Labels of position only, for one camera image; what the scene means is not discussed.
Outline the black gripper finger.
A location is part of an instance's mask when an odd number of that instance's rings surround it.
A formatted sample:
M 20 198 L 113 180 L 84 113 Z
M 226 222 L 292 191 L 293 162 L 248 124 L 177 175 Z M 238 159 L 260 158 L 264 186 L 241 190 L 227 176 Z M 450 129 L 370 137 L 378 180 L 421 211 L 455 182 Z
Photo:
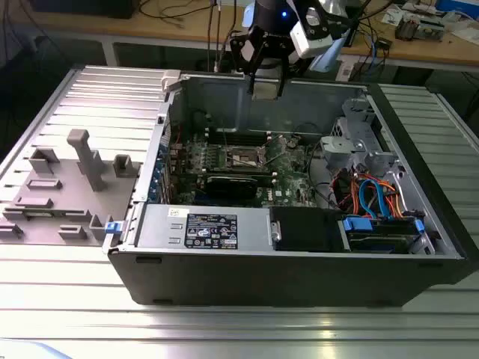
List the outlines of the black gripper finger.
M 281 73 L 279 77 L 277 96 L 281 96 L 283 94 L 286 81 L 291 77 L 289 57 L 294 50 L 295 48 L 292 41 L 284 41 L 280 44 Z
M 259 67 L 258 37 L 254 32 L 233 34 L 230 39 L 230 48 L 236 71 L 243 73 L 248 79 L 248 93 L 253 94 L 255 74 Z

